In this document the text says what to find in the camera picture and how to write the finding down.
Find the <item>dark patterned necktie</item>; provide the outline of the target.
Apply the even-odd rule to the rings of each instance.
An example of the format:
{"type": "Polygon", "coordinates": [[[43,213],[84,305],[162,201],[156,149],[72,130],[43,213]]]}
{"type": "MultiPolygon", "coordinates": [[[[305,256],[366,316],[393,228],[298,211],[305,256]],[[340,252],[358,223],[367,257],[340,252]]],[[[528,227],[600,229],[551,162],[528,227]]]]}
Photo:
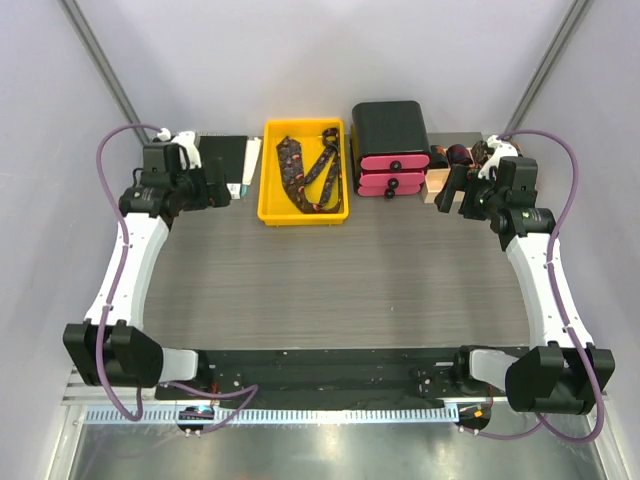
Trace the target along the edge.
{"type": "Polygon", "coordinates": [[[304,170],[302,147],[293,137],[284,137],[276,146],[282,187],[288,199],[303,214],[335,214],[343,203],[340,130],[322,132],[324,149],[308,171],[304,170]],[[327,170],[320,197],[307,198],[306,190],[327,170]]]}

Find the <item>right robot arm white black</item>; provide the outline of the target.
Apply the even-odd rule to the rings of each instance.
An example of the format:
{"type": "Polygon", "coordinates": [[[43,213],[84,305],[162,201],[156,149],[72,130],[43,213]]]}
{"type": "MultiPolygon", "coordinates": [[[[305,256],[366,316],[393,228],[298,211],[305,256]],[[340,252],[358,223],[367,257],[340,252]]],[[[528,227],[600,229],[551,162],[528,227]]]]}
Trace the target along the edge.
{"type": "Polygon", "coordinates": [[[530,349],[519,358],[493,347],[462,348],[451,380],[465,395],[488,384],[518,412],[585,415],[615,360],[610,350],[595,347],[573,303],[559,245],[551,239],[554,215],[536,205],[537,173],[535,160],[519,156],[502,158],[488,175],[455,165],[435,198],[447,212],[461,192],[459,214],[489,221],[516,273],[530,335],[530,349]]]}

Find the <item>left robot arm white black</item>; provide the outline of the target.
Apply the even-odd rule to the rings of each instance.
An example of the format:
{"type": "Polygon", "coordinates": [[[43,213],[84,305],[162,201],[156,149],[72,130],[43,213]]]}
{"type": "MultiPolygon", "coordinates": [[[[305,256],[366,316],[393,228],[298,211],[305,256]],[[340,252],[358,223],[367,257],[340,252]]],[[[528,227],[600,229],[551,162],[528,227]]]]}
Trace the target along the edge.
{"type": "Polygon", "coordinates": [[[82,380],[103,388],[136,390],[177,382],[190,398],[205,397],[213,375],[203,353],[161,346],[143,331],[154,266],[183,211],[224,207],[230,195],[221,160],[203,160],[192,133],[144,146],[135,182],[116,203],[116,243],[99,292],[63,344],[82,380]]]}

